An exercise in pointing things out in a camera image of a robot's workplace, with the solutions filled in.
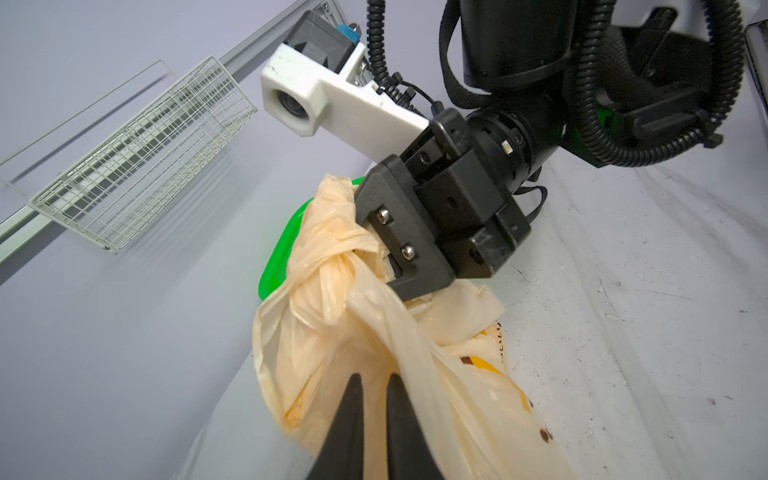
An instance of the wall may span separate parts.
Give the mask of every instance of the wall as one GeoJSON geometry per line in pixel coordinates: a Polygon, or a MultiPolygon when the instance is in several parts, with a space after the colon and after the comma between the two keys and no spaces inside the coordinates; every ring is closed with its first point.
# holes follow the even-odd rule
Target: wall
{"type": "MultiPolygon", "coordinates": [[[[289,4],[1,3],[2,154],[158,58],[183,74],[223,55],[289,4]]],[[[2,264],[0,478],[169,478],[250,350],[286,219],[326,172],[368,164],[260,111],[117,256],[53,226],[2,264]]]]}

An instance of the black strap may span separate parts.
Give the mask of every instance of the black strap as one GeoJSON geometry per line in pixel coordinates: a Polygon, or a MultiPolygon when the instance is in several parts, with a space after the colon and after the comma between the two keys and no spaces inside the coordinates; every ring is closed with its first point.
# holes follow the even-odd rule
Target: black strap
{"type": "Polygon", "coordinates": [[[528,223],[533,223],[533,220],[536,220],[536,217],[538,217],[538,215],[541,213],[541,208],[544,206],[544,202],[547,200],[547,187],[543,187],[541,185],[534,185],[533,187],[519,187],[513,193],[513,195],[522,195],[528,192],[532,192],[533,190],[541,191],[541,201],[538,203],[538,207],[533,209],[531,213],[525,216],[525,219],[528,221],[528,223]]]}
{"type": "Polygon", "coordinates": [[[442,70],[442,81],[445,84],[445,91],[448,92],[448,98],[459,108],[479,108],[491,104],[491,95],[476,94],[464,88],[454,76],[451,65],[448,63],[448,45],[451,43],[453,31],[456,30],[459,17],[462,16],[462,9],[458,0],[448,0],[445,3],[445,10],[442,11],[442,20],[440,21],[440,69],[442,70]]]}

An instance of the screw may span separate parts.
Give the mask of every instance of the screw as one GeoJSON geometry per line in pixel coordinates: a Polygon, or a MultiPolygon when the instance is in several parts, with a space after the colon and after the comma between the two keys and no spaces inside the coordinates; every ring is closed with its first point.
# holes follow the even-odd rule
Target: screw
{"type": "Polygon", "coordinates": [[[515,149],[512,148],[512,146],[509,144],[509,141],[507,140],[502,141],[502,150],[505,154],[507,154],[507,157],[515,152],[515,149]]]}
{"type": "Polygon", "coordinates": [[[400,253],[402,253],[403,257],[405,257],[405,259],[409,262],[416,258],[416,249],[410,245],[405,245],[403,248],[401,248],[400,253]]]}
{"type": "Polygon", "coordinates": [[[376,218],[379,219],[380,224],[386,225],[392,221],[392,214],[386,208],[381,207],[379,208],[379,211],[376,212],[376,218]]]}

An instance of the plastic bag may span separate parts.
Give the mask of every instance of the plastic bag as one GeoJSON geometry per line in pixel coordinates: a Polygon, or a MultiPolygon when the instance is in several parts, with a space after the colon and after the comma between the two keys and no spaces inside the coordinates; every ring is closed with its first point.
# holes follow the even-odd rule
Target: plastic bag
{"type": "Polygon", "coordinates": [[[498,299],[457,280],[404,304],[386,285],[388,253],[355,223],[351,182],[327,176],[287,278],[253,324],[261,392],[282,430],[316,455],[359,372],[365,477],[387,478],[386,387],[397,372],[447,480],[572,478],[533,403],[504,374],[498,299]]]}

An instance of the screw hole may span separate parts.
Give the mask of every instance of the screw hole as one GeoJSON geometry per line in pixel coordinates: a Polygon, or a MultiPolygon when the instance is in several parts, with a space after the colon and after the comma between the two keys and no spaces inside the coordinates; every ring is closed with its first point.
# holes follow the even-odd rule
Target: screw hole
{"type": "Polygon", "coordinates": [[[485,260],[483,260],[482,257],[480,256],[480,252],[478,252],[477,249],[475,249],[475,248],[470,248],[469,249],[469,256],[478,265],[482,265],[483,263],[485,263],[485,260]]]}

